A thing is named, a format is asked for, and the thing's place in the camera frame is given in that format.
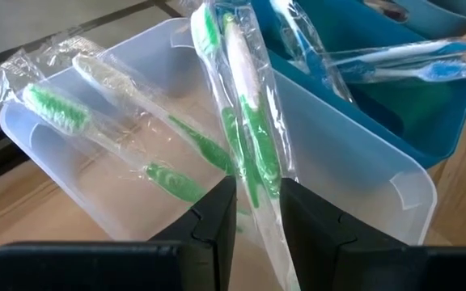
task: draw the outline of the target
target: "toothbrush handle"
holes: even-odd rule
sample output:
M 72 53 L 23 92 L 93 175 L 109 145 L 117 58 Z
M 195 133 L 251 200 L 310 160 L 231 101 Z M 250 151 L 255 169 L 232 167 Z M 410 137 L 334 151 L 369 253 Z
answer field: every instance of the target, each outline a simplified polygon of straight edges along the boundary
M 87 129 L 86 136 L 93 142 L 105 148 L 107 151 L 115 154 L 118 158 L 121 158 L 125 163 L 136 170 L 142 170 L 147 164 L 147 160 L 143 152 L 139 150 L 125 149 L 116 141 L 100 132 L 94 125 Z
M 240 102 L 243 114 L 246 116 L 249 132 L 252 135 L 258 172 L 269 196 L 278 198 L 282 178 L 280 162 L 269 124 L 265 118 L 264 104 L 261 103 L 260 107 L 253 109 L 249 106 L 248 99 L 243 95 L 240 96 Z
M 236 230 L 238 234 L 243 234 L 251 243 L 254 243 L 260 248 L 264 247 L 264 243 L 261 241 L 260 235 L 256 231 L 257 228 L 252 215 L 237 211 Z
M 248 148 L 248 143 L 244 136 L 244 132 L 239 126 L 233 108 L 224 108 L 221 111 L 221 116 L 226 138 L 236 159 L 238 175 L 243 180 L 246 191 L 251 197 L 253 208 L 257 209 L 260 207 L 258 185 L 261 184 L 261 179 L 253 158 L 249 152 L 245 150 Z
M 390 70 L 390 69 L 375 69 L 373 77 L 382 78 L 382 77 L 417 77 L 418 70 Z
M 372 63 L 377 61 L 402 59 L 411 56 L 434 53 L 450 44 L 451 42 L 447 40 L 439 40 L 427 44 L 408 44 L 397 48 L 389 48 L 380 52 L 368 53 L 358 57 L 346 58 L 344 60 L 335 61 L 333 64 L 342 65 L 352 61 L 364 61 L 367 63 Z M 462 53 L 462 51 L 466 51 L 466 47 L 463 46 L 460 51 L 454 51 L 452 53 Z
M 230 155 L 217 142 L 199 133 L 182 120 L 170 115 L 166 110 L 149 100 L 149 98 L 140 91 L 133 92 L 131 97 L 139 107 L 154 114 L 184 138 L 209 163 L 225 171 L 227 175 L 233 175 L 235 173 Z
M 196 203 L 206 194 L 195 180 L 156 162 L 151 162 L 145 172 L 154 183 L 182 201 Z

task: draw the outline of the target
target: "green bristles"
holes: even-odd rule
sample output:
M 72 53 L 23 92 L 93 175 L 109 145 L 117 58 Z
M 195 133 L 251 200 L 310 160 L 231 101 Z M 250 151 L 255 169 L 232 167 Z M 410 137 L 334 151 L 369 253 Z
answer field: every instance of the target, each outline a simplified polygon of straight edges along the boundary
M 24 88 L 23 98 L 26 106 L 67 135 L 83 133 L 90 122 L 89 111 L 48 88 L 28 85 Z
M 210 8 L 202 4 L 191 18 L 194 45 L 204 54 L 213 53 L 220 45 L 220 32 Z

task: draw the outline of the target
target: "blue toothbrush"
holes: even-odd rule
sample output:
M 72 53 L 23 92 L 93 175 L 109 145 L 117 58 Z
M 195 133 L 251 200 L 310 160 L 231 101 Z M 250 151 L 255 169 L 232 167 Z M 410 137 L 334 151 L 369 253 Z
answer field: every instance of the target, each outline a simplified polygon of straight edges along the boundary
M 282 32 L 283 43 L 286 46 L 287 51 L 290 52 L 294 59 L 299 60 L 303 57 L 303 61 L 308 68 L 308 73 L 311 76 L 314 76 L 319 80 L 328 80 L 325 85 L 331 88 L 334 94 L 352 104 L 355 104 L 355 100 L 350 94 L 346 84 L 342 82 L 339 72 L 337 72 L 337 70 L 333 70 L 335 67 L 330 65 L 327 66 L 325 64 L 326 56 L 322 55 L 322 51 L 324 51 L 323 44 L 321 44 L 321 40 L 316 29 L 311 24 L 311 20 L 303 11 L 301 6 L 293 0 L 269 1 L 274 11 L 280 15 L 281 21 L 286 23 L 292 31 L 292 36 L 288 36 L 286 33 Z M 297 24 L 293 15 L 299 16 L 305 23 L 305 31 L 308 32 L 309 35 L 303 32 L 303 29 Z
M 363 61 L 340 65 L 338 69 L 347 83 L 382 82 L 397 78 L 419 78 L 425 82 L 450 82 L 466 78 L 466 62 L 433 61 L 419 69 L 380 69 Z
M 419 44 L 404 44 L 386 48 L 375 53 L 367 53 L 357 57 L 349 57 L 333 62 L 333 65 L 343 65 L 353 61 L 373 63 L 378 61 L 400 60 L 420 55 L 437 57 L 466 52 L 466 40 L 438 40 Z

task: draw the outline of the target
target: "plastic packaging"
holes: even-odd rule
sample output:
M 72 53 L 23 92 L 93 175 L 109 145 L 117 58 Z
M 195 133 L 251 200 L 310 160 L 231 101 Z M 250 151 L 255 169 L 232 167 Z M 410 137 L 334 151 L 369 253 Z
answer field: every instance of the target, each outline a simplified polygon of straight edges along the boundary
M 466 38 L 330 53 L 347 83 L 417 78 L 450 82 L 466 78 Z
M 196 96 L 212 99 L 191 34 L 185 37 L 185 46 L 181 41 L 178 47 L 172 46 L 172 36 L 184 29 L 189 30 L 188 19 L 169 19 L 111 50 L 126 65 L 149 80 L 155 79 L 155 84 L 165 91 L 183 92 L 171 97 L 183 102 Z M 370 226 L 402 242 L 422 244 L 436 205 L 434 185 L 422 167 L 288 77 L 273 72 L 287 116 L 300 183 Z M 100 109 L 99 105 L 108 106 L 73 69 L 61 72 L 50 82 L 72 95 L 99 101 L 91 105 L 95 110 Z M 142 180 L 119 179 L 121 169 L 117 167 L 107 175 L 102 171 L 94 173 L 80 183 L 77 150 L 53 130 L 38 126 L 30 111 L 21 109 L 17 103 L 5 104 L 0 114 L 3 132 L 112 238 L 148 239 L 146 229 L 155 219 L 149 209 L 159 202 L 146 193 L 155 191 L 156 186 L 148 188 Z M 237 196 L 242 198 L 244 194 L 239 192 Z M 172 200 L 164 193 L 160 198 Z M 174 207 L 186 211 L 187 205 Z M 177 219 L 174 209 L 163 213 Z M 237 234 L 230 290 L 279 289 L 265 250 Z
M 35 54 L 35 58 L 38 63 L 56 70 L 73 65 L 73 69 L 88 84 L 135 123 L 148 128 L 155 119 L 163 122 L 186 142 L 185 147 L 194 150 L 192 156 L 201 156 L 203 162 L 208 162 L 225 175 L 235 174 L 223 135 L 213 135 L 219 131 L 197 123 L 189 114 L 171 106 L 173 98 L 105 48 L 76 36 L 58 43 L 50 41 L 49 45 L 41 48 L 41 52 Z M 193 165 L 196 171 L 203 167 L 202 162 Z M 200 198 L 194 197 L 197 199 L 189 202 L 195 203 Z M 248 204 L 242 202 L 238 206 L 237 229 L 250 241 L 260 244 Z
M 54 129 L 77 148 L 87 161 L 80 169 L 84 172 L 80 183 L 83 183 L 84 176 L 98 171 L 95 170 L 99 168 L 98 165 L 103 164 L 108 171 L 114 171 L 125 164 L 128 169 L 124 172 L 125 178 L 145 180 L 157 187 L 157 190 L 155 187 L 149 190 L 150 187 L 145 186 L 145 195 L 152 199 L 153 206 L 156 205 L 154 201 L 162 200 L 164 207 L 158 205 L 153 209 L 147 206 L 146 212 L 150 213 L 149 216 L 163 217 L 169 207 L 178 204 L 177 201 L 186 205 L 180 210 L 188 208 L 188 203 L 196 203 L 224 176 L 223 172 L 211 168 L 206 162 L 189 156 L 189 152 L 182 147 L 186 145 L 184 141 L 166 139 L 170 137 L 166 135 L 166 127 L 151 119 L 151 116 L 146 116 L 151 121 L 147 126 L 138 127 L 119 114 L 108 112 L 106 115 L 92 110 L 87 104 L 95 101 L 92 99 L 83 103 L 52 85 L 24 51 L 18 52 L 0 67 L 0 104 L 16 102 L 23 105 L 40 117 L 42 124 Z M 166 150 L 174 147 L 178 147 L 177 153 Z M 88 170 L 89 164 L 97 166 Z M 133 173 L 132 177 L 127 176 L 130 172 Z M 176 200 L 155 198 L 167 194 Z M 155 234 L 155 230 L 159 230 L 156 225 L 158 220 L 157 217 L 152 219 L 148 234 Z
M 318 78 L 336 95 L 355 104 L 339 71 L 332 66 L 317 30 L 307 13 L 293 0 L 270 0 L 280 22 L 280 36 L 292 63 L 304 73 Z
M 191 32 L 274 272 L 284 290 L 299 289 L 279 206 L 281 177 L 296 178 L 294 157 L 255 13 L 248 2 L 207 1 Z

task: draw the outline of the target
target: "plastic bin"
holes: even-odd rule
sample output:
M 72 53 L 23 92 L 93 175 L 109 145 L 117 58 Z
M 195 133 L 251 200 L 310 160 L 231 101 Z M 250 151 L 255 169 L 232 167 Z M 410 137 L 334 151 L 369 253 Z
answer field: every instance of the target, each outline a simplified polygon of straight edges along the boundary
M 269 0 L 253 0 L 273 68 L 379 137 L 424 168 L 451 156 L 466 119 L 466 80 L 450 83 L 389 82 L 351 86 L 361 110 L 324 90 L 320 82 L 289 65 L 271 31 Z M 425 40 L 357 0 L 298 0 L 330 52 Z
M 194 98 L 213 100 L 194 50 L 172 47 L 171 36 L 188 24 L 187 19 L 171 19 L 111 48 L 183 107 Z M 436 204 L 436 191 L 426 172 L 323 100 L 280 73 L 275 75 L 300 182 L 383 232 L 405 243 L 422 243 Z M 74 70 L 61 72 L 51 82 L 113 114 Z M 211 118 L 218 124 L 215 116 Z M 145 231 L 152 224 L 149 219 L 154 219 L 147 213 L 152 201 L 142 181 L 121 178 L 126 168 L 81 167 L 87 161 L 75 148 L 16 103 L 3 107 L 0 121 L 6 135 L 113 238 L 148 239 L 153 234 Z M 221 178 L 213 176 L 209 182 Z M 177 211 L 185 210 L 168 209 L 166 217 L 157 218 L 159 229 L 175 220 Z

